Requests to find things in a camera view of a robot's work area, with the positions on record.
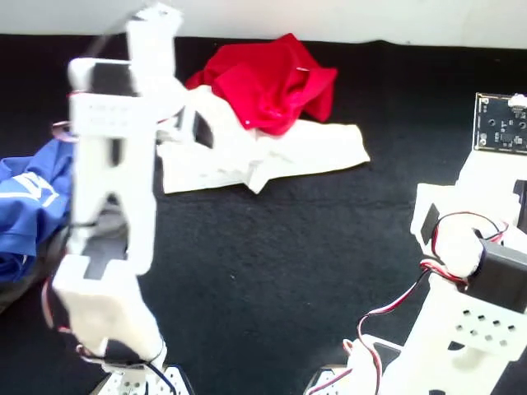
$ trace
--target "cable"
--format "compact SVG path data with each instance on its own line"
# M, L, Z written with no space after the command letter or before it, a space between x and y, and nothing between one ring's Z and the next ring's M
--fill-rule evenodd
M115 35L116 30L120 29L126 22L128 22L131 17L133 17L135 14L144 10L147 7L149 7L149 4L143 4L139 8L136 8L133 11L126 13L126 15L116 21L110 28L108 28L105 33L99 35L96 39L91 42L84 55L82 55L82 58L96 58L100 54L100 52L105 48L111 36Z
M439 224L445 219L445 218L448 218L449 216L460 216L460 215L470 215L470 216L478 216L480 218L483 218L485 221L487 221L488 223L490 223L494 229L496 230L496 234L492 235L491 238L493 237L497 237L498 235L502 235L506 230L507 230L507 227L508 225L506 224L506 228L504 230L501 230L499 228L499 226L496 224L496 222L494 222L493 220L491 220L490 218L482 215L482 214L478 214L477 212L471 212L471 211L456 211L456 212L451 212L449 214L445 214L444 216L442 216L441 218L439 218L434 227L432 228L432 231L431 231L431 251L432 253L439 258L439 255L437 255L437 252L436 252L436 241L437 241L437 238L439 237Z
M397 309L413 293L417 285L429 272L430 269L423 270L417 280L413 283L413 285L410 286L410 288L408 288L399 298L397 298L390 304L387 304L386 306L369 311L368 313L364 314L357 322L357 337L359 339L359 342L361 342L361 344L370 352L371 358L373 359L373 364L375 366L375 371L377 373L375 382L375 395L378 395L380 389L380 378L382 377L382 360L380 359L380 355L377 350L373 346L366 344L366 342L364 341L364 337L362 336L362 324L366 321L367 318L371 316L387 314Z
M42 291L40 292L40 305L42 306L42 313L44 313L44 320L48 325L48 328L53 328L53 315L51 314L51 308L49 306L48 288L49 278L46 279L42 286Z
M175 387L174 387L174 384L172 384L170 382L170 380L156 367L154 366L151 362L147 362L145 364L145 366L150 369L152 372L154 372L155 374L157 374L157 376L163 380L165 382L165 384L168 386L168 388L170 389L170 392L173 393L174 395L178 395L178 393L175 391Z
M344 370L341 374L335 376L334 378L332 378L328 382L326 382L324 384L321 384L321 385L317 385L316 387L311 387L307 391L307 393L305 393L305 395L313 395L314 393L320 392L323 389L326 389L327 387L331 387L333 384L337 383L339 380L341 380L344 377L348 376L352 371L353 371L353 369L351 369L351 368Z
M450 273L443 262L439 259L427 257L419 263L419 267L423 270L431 270L435 274L445 278L446 280L455 282L456 284L468 285L466 279L458 277Z
M421 274L419 275L417 280L399 298L387 304L386 306L369 311L368 313L364 314L357 322L358 340L370 352L371 358L373 359L373 364L375 366L375 371L377 373L375 383L375 395L378 395L380 390L380 379L382 377L382 360L377 350L373 346L366 344L364 337L362 336L362 324L366 321L366 319L371 316L388 314L397 309L415 291L415 289L422 282L426 274L429 274L431 272L434 272L435 274L445 278L446 280L453 281L455 283L466 284L465 279L454 276L453 274L449 273L445 268L442 267L441 262L436 259L423 259L419 263L419 267L422 269Z
M99 356L93 355L82 344L78 344L75 348L75 351L85 362L91 364L117 365L128 369L146 366L153 373L155 373L157 377L159 377L159 379L163 380L163 382L168 386L168 388L174 395L178 395L177 391L175 390L174 384L172 384L170 380L152 363L152 360L109 360L107 358L101 358Z
M352 354L352 348L353 348L353 342L349 339L344 339L343 349L346 351L348 356ZM344 377L348 376L352 371L353 371L352 368L344 370L341 374L333 377L328 382L309 388L307 392L305 393L305 395L313 395L314 393L317 393L318 391L322 391L323 389L326 389L327 387L334 385L335 383L337 383Z

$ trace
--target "white plastic bracket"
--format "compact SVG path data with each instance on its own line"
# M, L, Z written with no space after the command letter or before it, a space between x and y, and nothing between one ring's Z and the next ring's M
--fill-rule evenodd
M174 385L175 395L190 395L183 380L180 370L174 366L166 368L163 372L165 377ZM151 395L171 395L170 389L162 380L158 380L154 389L148 389ZM92 395L143 395L144 383L128 380L126 376L118 373L112 374L99 392Z

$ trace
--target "crumpled fabric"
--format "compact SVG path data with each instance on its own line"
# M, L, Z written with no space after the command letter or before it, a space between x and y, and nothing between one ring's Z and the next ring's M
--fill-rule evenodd
M323 122L331 114L335 68L321 67L292 34L266 44L221 47L189 89L212 87L245 129L280 136L305 111Z
M0 161L0 282L20 280L39 245L66 223L72 156L72 144L52 140L35 156Z
M193 125L165 139L157 147L165 193L233 184L259 193L270 179L348 169L370 160L356 125L299 119L284 136L269 136L257 129L244 130L229 104L210 86L189 91L187 99L211 128L214 146L210 149L185 137Z

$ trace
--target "red cloth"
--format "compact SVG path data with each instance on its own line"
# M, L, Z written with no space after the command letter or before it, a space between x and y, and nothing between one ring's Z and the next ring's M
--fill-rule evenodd
M292 34L268 44L221 47L186 86L212 86L245 129L282 135L302 110L323 122L333 104L334 68L321 67Z

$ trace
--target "circuit board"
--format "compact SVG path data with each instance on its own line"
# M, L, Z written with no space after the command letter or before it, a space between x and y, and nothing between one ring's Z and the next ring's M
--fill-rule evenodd
M512 97L476 94L474 150L527 154L527 109Z

